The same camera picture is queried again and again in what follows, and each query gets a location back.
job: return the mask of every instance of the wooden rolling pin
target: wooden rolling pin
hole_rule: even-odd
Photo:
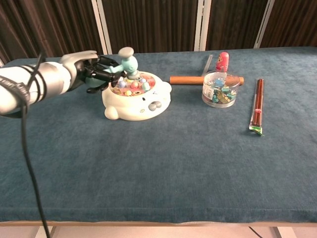
[[[202,85],[204,83],[203,76],[171,76],[169,78],[170,84],[191,84]],[[228,75],[226,78],[226,85],[232,85],[240,83],[240,86],[244,83],[244,78],[239,76]]]

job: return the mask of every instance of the red chopsticks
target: red chopsticks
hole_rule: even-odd
[[[257,80],[256,91],[254,95],[253,109],[249,129],[262,135],[262,115],[263,115],[263,95],[264,80]]]

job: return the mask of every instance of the blue fabric table cover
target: blue fabric table cover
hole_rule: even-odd
[[[209,54],[213,69],[219,52],[135,56],[139,70],[168,81],[200,75]],[[86,86],[31,106],[28,148],[46,218],[317,222],[317,48],[228,52],[228,71],[245,84],[227,109],[207,106],[193,85],[173,85],[168,109],[146,121],[106,119]],[[264,137],[248,129],[260,77]],[[0,157],[0,221],[39,220],[19,119],[0,118]]]

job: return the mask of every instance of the colorful mole ball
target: colorful mole ball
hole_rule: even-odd
[[[124,88],[126,85],[127,85],[127,83],[125,81],[118,82],[118,87],[119,88]]]
[[[145,91],[149,91],[150,90],[150,85],[148,82],[145,82],[142,84],[142,88],[145,90]]]
[[[125,91],[125,93],[124,93],[126,96],[131,96],[132,95],[132,92],[130,91],[130,90],[127,90],[127,91]]]
[[[131,83],[131,88],[138,88],[139,87],[139,83],[137,81],[134,81],[133,83]]]

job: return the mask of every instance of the robotic hand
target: robotic hand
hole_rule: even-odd
[[[114,87],[124,69],[96,51],[64,55],[59,62],[45,62],[42,55],[37,64],[0,68],[0,115],[8,116],[17,109],[21,100],[27,105],[71,91],[87,83],[88,93]]]
[[[134,50],[131,47],[124,47],[121,50],[119,50],[118,54],[120,57],[122,57],[121,64],[118,64],[117,62],[113,62],[113,60],[106,62],[110,65],[109,68],[104,69],[105,72],[107,73],[113,73],[113,74],[118,74],[122,72],[123,77],[127,77],[130,80],[138,79],[140,78],[140,73],[137,70],[138,69],[138,61],[137,59],[133,56]],[[86,78],[85,82],[88,85],[98,87],[99,85],[102,84],[101,81],[96,80],[96,76],[92,74],[92,77]]]

